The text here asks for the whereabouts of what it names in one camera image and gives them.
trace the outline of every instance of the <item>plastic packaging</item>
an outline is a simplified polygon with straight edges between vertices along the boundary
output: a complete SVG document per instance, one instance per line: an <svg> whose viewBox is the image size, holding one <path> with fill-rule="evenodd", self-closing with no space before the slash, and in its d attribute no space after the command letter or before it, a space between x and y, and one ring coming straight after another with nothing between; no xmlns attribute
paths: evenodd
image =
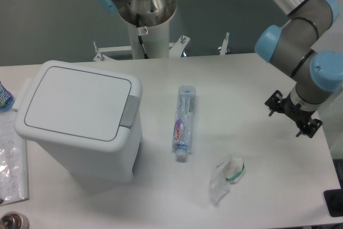
<svg viewBox="0 0 343 229"><path fill-rule="evenodd" d="M231 184L238 183L243 172L243 158L229 154L219 162L212 171L210 179L210 194L215 203L218 203L230 191Z"/></svg>
<svg viewBox="0 0 343 229"><path fill-rule="evenodd" d="M0 82L0 112L5 112L11 109L13 104L13 95L8 90L6 90Z"/></svg>
<svg viewBox="0 0 343 229"><path fill-rule="evenodd" d="M180 162L186 161L192 148L195 96L196 90L193 86L181 86L178 89L173 150Z"/></svg>

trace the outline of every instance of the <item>table surface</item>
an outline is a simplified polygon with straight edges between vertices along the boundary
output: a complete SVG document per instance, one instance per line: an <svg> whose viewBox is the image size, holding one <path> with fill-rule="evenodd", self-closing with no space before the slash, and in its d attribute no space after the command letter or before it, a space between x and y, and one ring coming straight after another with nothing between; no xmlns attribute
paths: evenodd
<svg viewBox="0 0 343 229"><path fill-rule="evenodd" d="M28 201L1 207L32 228L276 228L343 222L330 217L323 191L339 188L324 133L296 138L293 121L268 117L264 102L294 82L256 54L83 63L136 75L143 84L143 142L135 177L116 184L73 177L28 142ZM39 65L0 67L17 95ZM172 135L178 87L197 90L193 154L178 163ZM212 169L228 152L245 174L213 205Z"/></svg>

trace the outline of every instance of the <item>metal cap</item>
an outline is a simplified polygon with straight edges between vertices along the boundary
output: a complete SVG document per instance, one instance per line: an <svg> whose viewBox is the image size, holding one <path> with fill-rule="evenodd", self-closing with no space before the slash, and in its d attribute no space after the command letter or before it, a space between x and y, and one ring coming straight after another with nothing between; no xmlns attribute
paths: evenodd
<svg viewBox="0 0 343 229"><path fill-rule="evenodd" d="M8 212L0 218L0 229L28 229L26 216L17 212Z"/></svg>

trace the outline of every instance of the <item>plastic bottle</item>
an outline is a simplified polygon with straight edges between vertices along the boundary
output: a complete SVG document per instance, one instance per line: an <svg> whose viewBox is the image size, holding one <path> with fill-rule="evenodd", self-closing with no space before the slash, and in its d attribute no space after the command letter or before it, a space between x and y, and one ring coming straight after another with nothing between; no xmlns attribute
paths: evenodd
<svg viewBox="0 0 343 229"><path fill-rule="evenodd" d="M181 86L178 89L173 150L180 162L185 162L192 148L195 96L196 90L193 86Z"/></svg>
<svg viewBox="0 0 343 229"><path fill-rule="evenodd" d="M8 90L6 90L0 82L0 112L5 112L11 109L13 104L13 95Z"/></svg>

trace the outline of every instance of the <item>paper sheet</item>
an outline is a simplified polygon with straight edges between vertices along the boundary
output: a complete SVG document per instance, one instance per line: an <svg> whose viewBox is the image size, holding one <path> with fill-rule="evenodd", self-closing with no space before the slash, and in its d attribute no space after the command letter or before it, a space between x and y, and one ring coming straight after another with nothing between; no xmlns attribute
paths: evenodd
<svg viewBox="0 0 343 229"><path fill-rule="evenodd" d="M0 113L0 202L28 199L26 141L14 130L14 111Z"/></svg>

